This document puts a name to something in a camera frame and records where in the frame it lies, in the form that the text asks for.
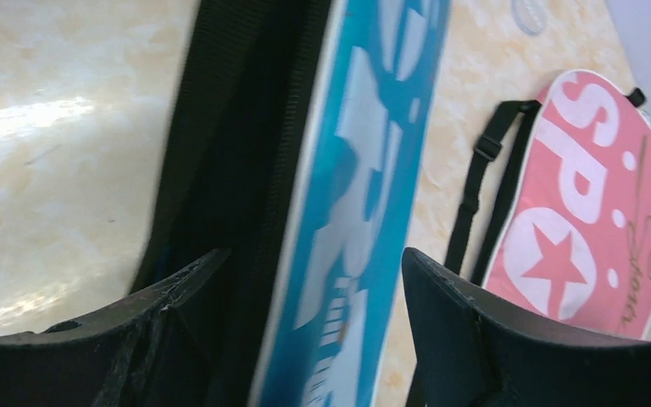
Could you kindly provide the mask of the blue racket cover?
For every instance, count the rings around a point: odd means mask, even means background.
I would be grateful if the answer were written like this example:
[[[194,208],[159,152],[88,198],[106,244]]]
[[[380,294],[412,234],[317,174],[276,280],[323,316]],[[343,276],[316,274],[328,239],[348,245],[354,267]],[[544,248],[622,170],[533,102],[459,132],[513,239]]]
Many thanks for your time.
[[[134,288],[196,406],[370,406],[448,1],[203,1]]]

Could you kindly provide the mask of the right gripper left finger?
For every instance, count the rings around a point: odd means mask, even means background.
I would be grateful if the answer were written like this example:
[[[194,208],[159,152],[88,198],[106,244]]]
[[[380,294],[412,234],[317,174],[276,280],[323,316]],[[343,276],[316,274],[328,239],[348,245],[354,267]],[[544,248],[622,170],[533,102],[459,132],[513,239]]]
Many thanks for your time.
[[[204,406],[228,252],[46,331],[0,337],[0,406]]]

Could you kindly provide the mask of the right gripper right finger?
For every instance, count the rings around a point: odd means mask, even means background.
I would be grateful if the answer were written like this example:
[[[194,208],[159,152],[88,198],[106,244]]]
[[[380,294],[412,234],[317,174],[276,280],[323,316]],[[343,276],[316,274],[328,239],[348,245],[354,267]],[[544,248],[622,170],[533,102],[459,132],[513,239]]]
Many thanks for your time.
[[[651,406],[651,342],[550,320],[402,257],[416,352],[409,406]]]

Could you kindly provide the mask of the clear tube lid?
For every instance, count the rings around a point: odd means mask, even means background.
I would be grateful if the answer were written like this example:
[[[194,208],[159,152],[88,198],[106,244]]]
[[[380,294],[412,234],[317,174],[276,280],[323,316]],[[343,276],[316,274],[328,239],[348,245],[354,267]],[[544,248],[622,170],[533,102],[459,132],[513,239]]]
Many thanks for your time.
[[[511,0],[510,8],[515,24],[528,36],[539,36],[545,31],[548,16],[541,1]]]

